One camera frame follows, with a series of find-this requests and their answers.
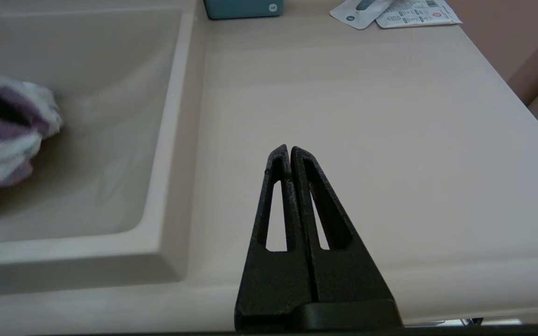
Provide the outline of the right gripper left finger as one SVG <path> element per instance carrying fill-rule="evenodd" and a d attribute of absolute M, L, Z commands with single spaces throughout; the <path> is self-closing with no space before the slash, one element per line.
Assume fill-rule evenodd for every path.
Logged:
<path fill-rule="evenodd" d="M 234 308 L 239 332 L 309 332 L 316 299 L 307 210 L 294 153 L 280 145 L 268 156 L 261 195 Z M 286 250 L 267 248 L 273 192 L 281 187 Z"/>

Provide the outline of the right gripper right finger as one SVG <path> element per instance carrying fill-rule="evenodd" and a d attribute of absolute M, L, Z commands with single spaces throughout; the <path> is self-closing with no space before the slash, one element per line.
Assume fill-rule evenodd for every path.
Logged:
<path fill-rule="evenodd" d="M 297 206 L 317 302 L 390 301 L 394 297 L 318 160 L 293 147 Z"/>

